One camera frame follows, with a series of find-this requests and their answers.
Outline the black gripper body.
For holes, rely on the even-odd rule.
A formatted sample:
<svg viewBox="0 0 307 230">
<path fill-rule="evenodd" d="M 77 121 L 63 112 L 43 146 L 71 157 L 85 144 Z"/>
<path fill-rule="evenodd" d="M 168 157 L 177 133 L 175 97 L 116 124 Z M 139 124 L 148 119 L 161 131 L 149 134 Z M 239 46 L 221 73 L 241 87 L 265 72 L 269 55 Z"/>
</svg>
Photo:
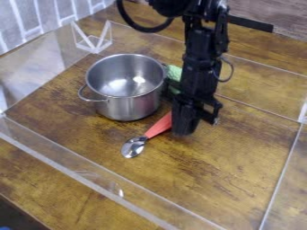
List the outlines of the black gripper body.
<svg viewBox="0 0 307 230">
<path fill-rule="evenodd" d="M 203 104 L 217 102 L 219 83 L 231 79 L 231 76 L 220 77 L 221 62 L 225 61 L 223 53 L 229 45 L 227 24 L 224 18 L 217 19 L 215 27 L 204 26 L 197 18 L 184 21 L 185 51 L 179 94 L 195 101 L 199 116 Z"/>
</svg>

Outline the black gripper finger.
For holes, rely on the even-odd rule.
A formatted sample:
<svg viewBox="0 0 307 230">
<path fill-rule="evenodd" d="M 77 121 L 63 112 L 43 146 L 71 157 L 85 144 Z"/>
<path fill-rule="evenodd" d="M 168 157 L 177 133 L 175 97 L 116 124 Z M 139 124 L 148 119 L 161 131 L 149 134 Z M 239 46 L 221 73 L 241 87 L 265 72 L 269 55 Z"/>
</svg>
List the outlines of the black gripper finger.
<svg viewBox="0 0 307 230">
<path fill-rule="evenodd" d="M 200 121 L 197 112 L 195 101 L 177 94 L 171 108 L 171 130 L 176 136 L 188 136 L 195 132 Z"/>
<path fill-rule="evenodd" d="M 212 104 L 203 104 L 203 108 L 200 109 L 201 119 L 211 125 L 216 125 L 219 123 L 219 110 L 223 108 L 223 104 L 220 102 L 213 102 Z"/>
</svg>

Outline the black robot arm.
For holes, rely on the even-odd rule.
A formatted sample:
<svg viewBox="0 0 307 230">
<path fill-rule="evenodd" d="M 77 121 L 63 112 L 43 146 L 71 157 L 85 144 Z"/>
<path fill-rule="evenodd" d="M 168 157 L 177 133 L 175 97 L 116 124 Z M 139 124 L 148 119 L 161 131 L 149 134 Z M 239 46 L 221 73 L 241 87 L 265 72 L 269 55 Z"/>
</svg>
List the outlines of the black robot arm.
<svg viewBox="0 0 307 230">
<path fill-rule="evenodd" d="M 223 54 L 228 51 L 227 0 L 148 0 L 152 8 L 168 18 L 184 22 L 183 72 L 179 92 L 173 95 L 171 130 L 177 136 L 191 135 L 199 121 L 215 124 L 221 103 L 215 99 L 220 82 Z"/>
</svg>

